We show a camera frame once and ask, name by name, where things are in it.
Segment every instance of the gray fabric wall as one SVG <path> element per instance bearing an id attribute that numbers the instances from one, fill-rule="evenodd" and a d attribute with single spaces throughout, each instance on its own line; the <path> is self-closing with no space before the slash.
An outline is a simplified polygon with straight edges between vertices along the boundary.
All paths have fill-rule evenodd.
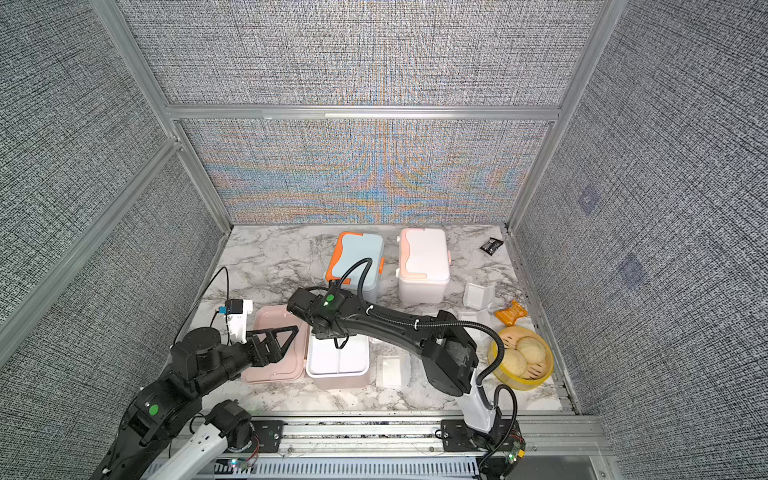
<path id="1" fill-rule="evenodd" d="M 90 476 L 160 373 L 220 238 L 170 159 L 0 369 L 0 478 Z"/>
<path id="2" fill-rule="evenodd" d="M 545 121 L 186 120 L 235 223 L 503 223 Z"/>
<path id="3" fill-rule="evenodd" d="M 0 322 L 165 140 L 88 2 L 0 5 Z M 221 233 L 171 159 L 0 368 L 0 478 L 87 478 Z"/>
<path id="4" fill-rule="evenodd" d="M 165 140 L 86 1 L 0 5 L 0 324 Z"/>
<path id="5" fill-rule="evenodd" d="M 768 478 L 766 25 L 630 2 L 517 232 L 627 478 Z"/>
<path id="6" fill-rule="evenodd" d="M 601 0 L 119 0 L 170 103 L 560 103 Z"/>

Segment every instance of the table surface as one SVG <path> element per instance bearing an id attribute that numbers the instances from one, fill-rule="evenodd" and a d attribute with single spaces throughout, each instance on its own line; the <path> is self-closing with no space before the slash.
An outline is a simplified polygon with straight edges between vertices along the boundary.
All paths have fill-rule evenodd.
<path id="1" fill-rule="evenodd" d="M 262 306 L 285 304 L 300 286 L 324 285 L 326 269 L 339 233 L 354 231 L 377 233 L 384 237 L 384 270 L 381 278 L 378 304 L 408 313 L 431 313 L 448 310 L 454 314 L 474 311 L 464 307 L 463 296 L 467 282 L 479 285 L 495 284 L 496 306 L 516 299 L 525 304 L 520 283 L 515 275 L 505 248 L 493 256 L 479 249 L 489 237 L 503 239 L 495 225 L 442 225 L 451 251 L 451 281 L 440 304 L 405 305 L 397 297 L 395 268 L 398 263 L 396 238 L 403 227 L 388 225 L 323 225 L 323 226 L 268 226 L 235 227 L 221 256 L 219 266 L 230 272 L 230 298 L 253 300 L 254 313 Z M 190 328 L 208 326 L 214 310 L 226 298 L 226 281 L 217 279 L 204 295 Z M 483 323 L 499 331 L 505 326 L 492 315 Z M 519 326 L 534 329 L 530 319 L 518 321 Z M 223 317 L 214 323 L 223 333 Z M 479 368 L 487 363 L 490 345 L 487 336 L 477 337 Z M 253 415 L 266 412 L 318 412 L 353 410 L 406 410 L 446 411 L 458 410 L 453 397 L 430 386 L 418 357 L 411 355 L 411 382 L 402 389 L 386 389 L 376 385 L 378 358 L 386 355 L 408 354 L 387 343 L 373 341 L 371 347 L 371 384 L 361 389 L 321 390 L 312 379 L 304 376 L 295 383 L 272 382 L 247 385 L 239 380 L 227 382 L 206 396 L 204 411 L 225 399 L 236 399 Z M 486 392 L 493 391 L 498 380 L 489 375 L 483 385 Z M 562 410 L 557 390 L 551 379 L 528 392 L 516 392 L 518 408 L 525 410 Z M 512 408 L 507 395 L 500 399 L 501 408 Z"/>

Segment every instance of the plastic container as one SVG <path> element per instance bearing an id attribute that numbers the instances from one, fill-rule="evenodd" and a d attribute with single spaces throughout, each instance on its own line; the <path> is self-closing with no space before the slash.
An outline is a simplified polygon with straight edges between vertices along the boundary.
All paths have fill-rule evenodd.
<path id="1" fill-rule="evenodd" d="M 362 297 L 370 303 L 376 303 L 379 298 L 379 276 L 384 270 L 384 238 L 374 233 L 342 232 L 336 241 L 333 250 L 326 280 L 338 280 L 358 260 L 372 258 L 373 265 L 366 274 L 366 281 L 362 285 Z M 357 292 L 357 284 L 360 281 L 365 265 L 355 270 L 344 280 L 342 288 Z"/>
<path id="2" fill-rule="evenodd" d="M 500 365 L 493 371 L 493 374 L 496 375 L 496 378 L 500 382 L 511 386 L 515 390 L 533 390 L 544 383 L 544 381 L 552 375 L 552 371 L 554 370 L 552 350 L 544 339 L 542 339 L 536 332 L 532 332 L 521 326 L 510 326 L 503 329 L 498 335 L 502 338 L 502 342 L 504 342 L 504 345 L 507 348 L 515 348 L 521 338 L 530 336 L 541 342 L 547 352 L 544 362 L 534 365 L 529 363 L 528 371 L 523 376 L 512 375 L 506 368 L 504 368 L 504 365 Z M 491 342 L 491 346 L 488 348 L 488 364 L 496 359 L 496 355 L 498 355 L 498 347 L 496 346 L 496 342 Z"/>
<path id="3" fill-rule="evenodd" d="M 464 306 L 475 310 L 485 310 L 493 303 L 496 285 L 483 286 L 467 282 L 464 288 Z"/>
<path id="4" fill-rule="evenodd" d="M 310 335 L 306 354 L 306 374 L 323 390 L 358 389 L 371 383 L 371 354 L 368 337 L 355 335 L 344 348 L 337 349 L 332 339 L 318 340 Z"/>
<path id="5" fill-rule="evenodd" d="M 376 386 L 383 389 L 401 389 L 411 382 L 411 356 L 382 355 L 376 370 Z"/>
<path id="6" fill-rule="evenodd" d="M 288 313 L 286 305 L 265 306 L 256 312 L 253 319 L 253 329 L 273 329 L 282 326 L 299 327 L 299 332 L 293 343 L 288 347 L 286 355 L 278 363 L 267 366 L 245 369 L 240 375 L 243 383 L 267 383 L 267 382 L 298 382 L 304 378 L 304 357 L 306 356 L 306 341 L 310 336 L 310 326 L 299 317 Z M 278 333 L 277 340 L 285 341 L 290 332 Z"/>
<path id="7" fill-rule="evenodd" d="M 405 228 L 400 242 L 400 266 L 396 271 L 397 294 L 404 303 L 441 303 L 451 280 L 451 254 L 445 231 L 437 228 Z"/>

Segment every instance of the white container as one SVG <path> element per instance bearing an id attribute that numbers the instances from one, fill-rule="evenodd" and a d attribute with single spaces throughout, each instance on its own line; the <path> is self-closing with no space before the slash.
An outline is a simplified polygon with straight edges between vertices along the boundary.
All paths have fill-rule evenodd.
<path id="1" fill-rule="evenodd" d="M 369 303 L 376 303 L 379 298 L 379 276 L 384 270 L 384 238 L 374 233 L 342 232 L 333 250 L 326 280 L 338 280 L 358 260 L 372 258 L 373 265 L 366 274 L 362 285 L 362 297 Z M 366 268 L 361 265 L 344 280 L 342 288 L 357 293 L 357 284 Z"/>
<path id="2" fill-rule="evenodd" d="M 337 349 L 332 339 L 310 336 L 306 354 L 306 374 L 319 389 L 358 389 L 371 383 L 371 354 L 368 337 L 355 335 L 344 348 Z"/>
<path id="3" fill-rule="evenodd" d="M 401 389 L 411 382 L 411 356 L 382 355 L 376 370 L 376 386 L 381 389 Z"/>
<path id="4" fill-rule="evenodd" d="M 464 288 L 464 306 L 475 310 L 485 310 L 491 306 L 495 297 L 495 285 L 483 286 L 467 282 Z"/>
<path id="5" fill-rule="evenodd" d="M 451 280 L 445 231 L 405 228 L 400 242 L 397 294 L 404 303 L 441 303 Z"/>

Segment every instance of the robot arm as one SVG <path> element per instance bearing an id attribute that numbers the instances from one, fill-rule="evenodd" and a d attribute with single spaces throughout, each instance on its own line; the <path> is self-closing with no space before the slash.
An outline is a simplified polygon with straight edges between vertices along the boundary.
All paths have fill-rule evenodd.
<path id="1" fill-rule="evenodd" d="M 283 345 L 276 337 L 281 331 L 292 332 Z M 126 409 L 118 436 L 91 480 L 141 477 L 200 411 L 203 396 L 227 380 L 234 380 L 249 366 L 279 362 L 298 331 L 296 326 L 251 331 L 245 343 L 230 346 L 221 344 L 216 329 L 204 327 L 189 332 L 171 347 L 172 361 L 160 378 L 143 388 Z M 211 410 L 206 416 L 209 423 L 230 447 L 244 447 L 251 439 L 250 414 L 231 400 Z"/>
<path id="2" fill-rule="evenodd" d="M 374 308 L 377 316 L 371 315 Z M 418 355 L 430 385 L 457 397 L 467 426 L 496 436 L 490 435 L 498 423 L 496 408 L 488 404 L 478 385 L 477 345 L 451 313 L 440 310 L 435 318 L 366 305 L 335 283 L 323 295 L 298 289 L 288 300 L 288 311 L 310 324 L 318 339 L 361 334 Z"/>
<path id="3" fill-rule="evenodd" d="M 343 278 L 363 263 L 367 265 L 359 280 L 357 295 L 342 290 L 339 285 Z M 501 411 L 487 400 L 481 385 L 482 379 L 498 367 L 503 358 L 504 345 L 498 334 L 487 326 L 458 321 L 443 310 L 435 318 L 368 304 L 362 298 L 362 284 L 371 264 L 371 259 L 361 260 L 342 280 L 331 283 L 323 295 L 312 293 L 311 290 L 316 288 L 299 288 L 290 297 L 288 311 L 310 324 L 318 339 L 346 339 L 363 334 L 418 355 L 429 383 L 456 397 L 466 424 L 465 432 L 460 435 L 469 437 L 472 444 L 487 450 L 487 456 L 490 456 L 516 424 L 513 413 L 504 431 Z M 477 371 L 477 346 L 465 326 L 485 331 L 499 346 L 496 360 L 480 373 Z M 280 345 L 276 335 L 283 331 L 292 334 Z M 140 478 L 149 464 L 168 447 L 171 439 L 200 411 L 203 396 L 237 378 L 249 366 L 279 362 L 297 333 L 295 326 L 249 331 L 244 343 L 225 346 L 216 329 L 190 331 L 171 347 L 172 362 L 160 378 L 142 389 L 126 409 L 118 436 L 91 480 Z M 506 389 L 514 399 L 514 393 Z M 495 399 L 498 399 L 498 388 Z M 208 435 L 204 440 L 209 448 L 202 452 L 195 449 L 181 455 L 177 453 L 169 462 L 176 468 L 179 462 L 187 465 L 186 462 L 192 462 L 195 457 L 194 463 L 181 469 L 184 475 L 193 475 L 198 465 L 205 463 L 211 455 L 220 454 L 225 448 L 224 438 L 227 446 L 234 449 L 245 447 L 251 439 L 250 415 L 235 402 L 220 403 L 205 418 L 206 425 L 211 427 L 201 429 L 200 435 Z"/>

